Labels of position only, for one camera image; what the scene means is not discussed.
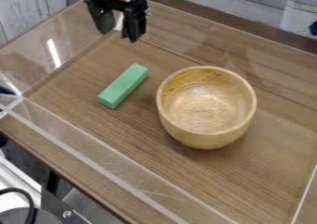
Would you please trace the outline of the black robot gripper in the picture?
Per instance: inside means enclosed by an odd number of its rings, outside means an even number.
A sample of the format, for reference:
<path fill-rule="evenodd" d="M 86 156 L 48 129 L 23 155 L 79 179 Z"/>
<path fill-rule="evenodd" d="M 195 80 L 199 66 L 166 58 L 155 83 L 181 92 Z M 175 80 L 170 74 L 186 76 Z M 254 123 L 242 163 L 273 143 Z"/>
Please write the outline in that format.
<path fill-rule="evenodd" d="M 124 12 L 122 37 L 135 43 L 146 33 L 147 0 L 84 0 L 96 29 L 112 31 L 116 20 L 112 10 Z"/>

